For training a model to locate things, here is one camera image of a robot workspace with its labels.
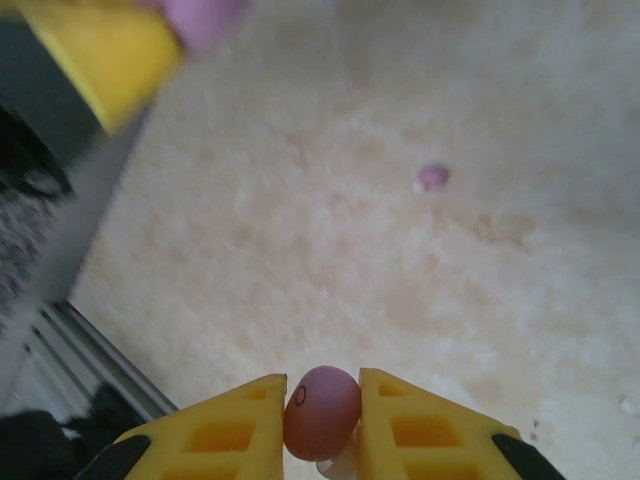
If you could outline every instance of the brown egg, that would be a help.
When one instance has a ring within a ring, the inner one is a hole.
[[[316,367],[302,377],[284,411],[284,444],[310,462],[334,458],[360,418],[360,387],[347,372]]]

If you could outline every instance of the yellow object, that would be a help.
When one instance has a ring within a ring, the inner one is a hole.
[[[160,14],[124,0],[12,0],[40,42],[111,132],[181,60]]]
[[[286,375],[269,375],[130,430],[151,446],[126,480],[282,480]]]
[[[381,370],[360,387],[358,480],[520,480],[491,439],[516,429]]]

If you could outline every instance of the pink object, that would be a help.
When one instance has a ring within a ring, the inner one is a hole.
[[[247,12],[251,0],[137,0],[160,8],[184,47],[193,53],[223,40]]]
[[[284,411],[284,444],[301,460],[336,457],[360,419],[360,386],[347,372],[316,367],[302,377]]]
[[[443,187],[449,180],[449,169],[440,165],[428,165],[418,172],[416,179],[422,190]]]

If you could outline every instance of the beige carpet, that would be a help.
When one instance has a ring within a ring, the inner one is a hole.
[[[637,0],[259,1],[165,89],[72,301],[181,406],[375,366],[568,479],[640,478],[639,23]],[[417,195],[430,162],[450,184]]]

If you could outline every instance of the gray fuzzy fabric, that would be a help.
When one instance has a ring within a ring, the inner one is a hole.
[[[46,200],[0,194],[0,337],[53,225],[53,210]]]

